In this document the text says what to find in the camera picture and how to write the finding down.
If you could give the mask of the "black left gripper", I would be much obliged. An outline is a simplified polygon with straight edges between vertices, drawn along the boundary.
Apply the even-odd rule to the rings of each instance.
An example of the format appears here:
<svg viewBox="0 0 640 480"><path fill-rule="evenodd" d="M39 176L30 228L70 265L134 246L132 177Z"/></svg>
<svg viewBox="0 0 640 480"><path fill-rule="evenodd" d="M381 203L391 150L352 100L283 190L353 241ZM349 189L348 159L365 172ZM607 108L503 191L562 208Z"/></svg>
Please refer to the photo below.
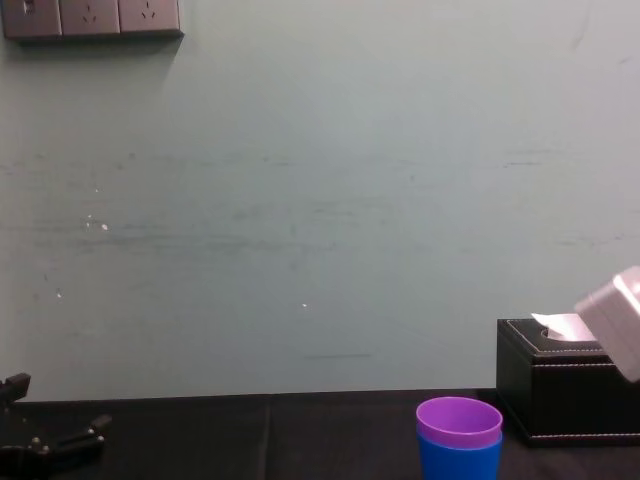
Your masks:
<svg viewBox="0 0 640 480"><path fill-rule="evenodd" d="M10 408L26 397L31 382L27 373L7 377L0 385L1 410ZM12 479L47 479L62 456L100 454L105 446L106 432L112 424L110 415L93 419L86 427L63 437L44 440L33 437L27 446L1 447L1 476Z"/></svg>

